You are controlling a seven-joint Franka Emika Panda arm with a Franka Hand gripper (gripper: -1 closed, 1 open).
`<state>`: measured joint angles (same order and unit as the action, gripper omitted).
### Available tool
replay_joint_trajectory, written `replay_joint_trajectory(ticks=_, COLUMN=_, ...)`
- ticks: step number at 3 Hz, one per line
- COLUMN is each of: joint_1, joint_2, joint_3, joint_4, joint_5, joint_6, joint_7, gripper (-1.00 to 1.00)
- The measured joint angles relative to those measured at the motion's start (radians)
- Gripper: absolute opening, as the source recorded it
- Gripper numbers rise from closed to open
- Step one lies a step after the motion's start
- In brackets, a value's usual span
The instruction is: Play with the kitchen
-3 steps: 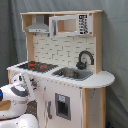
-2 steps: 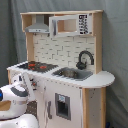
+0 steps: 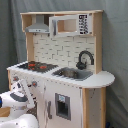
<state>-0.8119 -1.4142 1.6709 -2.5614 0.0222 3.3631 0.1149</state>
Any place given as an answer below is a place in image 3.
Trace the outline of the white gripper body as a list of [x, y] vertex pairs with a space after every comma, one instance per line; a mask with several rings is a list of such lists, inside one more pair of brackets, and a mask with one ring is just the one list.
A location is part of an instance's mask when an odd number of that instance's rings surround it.
[[28, 98], [21, 92], [7, 91], [0, 94], [0, 108], [29, 107]]

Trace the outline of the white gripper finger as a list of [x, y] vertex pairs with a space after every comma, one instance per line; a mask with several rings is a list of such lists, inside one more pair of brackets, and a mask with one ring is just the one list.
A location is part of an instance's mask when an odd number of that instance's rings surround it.
[[33, 97], [31, 96], [30, 90], [27, 86], [27, 82], [25, 79], [20, 79], [17, 82], [15, 82], [13, 84], [13, 89], [15, 91], [20, 91], [27, 96], [27, 98], [28, 98], [27, 108], [28, 109], [32, 109], [35, 107]]

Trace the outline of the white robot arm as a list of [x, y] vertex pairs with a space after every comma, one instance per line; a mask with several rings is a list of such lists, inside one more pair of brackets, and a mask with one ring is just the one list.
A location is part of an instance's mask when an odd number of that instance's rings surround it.
[[37, 118], [27, 114], [35, 107], [27, 82], [18, 80], [10, 91], [0, 94], [0, 108], [10, 108], [7, 117], [0, 117], [0, 128], [39, 128]]

